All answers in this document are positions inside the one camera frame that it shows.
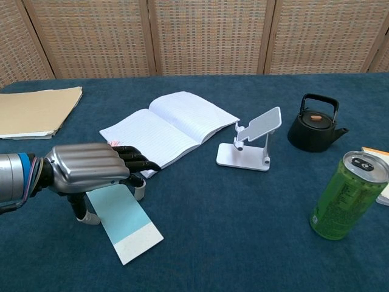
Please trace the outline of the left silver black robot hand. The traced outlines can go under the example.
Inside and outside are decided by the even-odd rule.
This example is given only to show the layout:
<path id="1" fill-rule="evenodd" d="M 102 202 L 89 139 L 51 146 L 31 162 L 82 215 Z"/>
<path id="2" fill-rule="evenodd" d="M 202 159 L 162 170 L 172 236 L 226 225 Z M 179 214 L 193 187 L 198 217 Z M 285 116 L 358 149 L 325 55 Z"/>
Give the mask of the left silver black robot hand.
<path id="1" fill-rule="evenodd" d="M 40 186 L 65 196 L 79 222 L 98 225 L 100 218 L 86 207 L 86 192 L 115 184 L 143 187 L 145 181 L 136 173 L 144 170 L 161 168 L 133 146 L 57 145 L 44 158 Z"/>

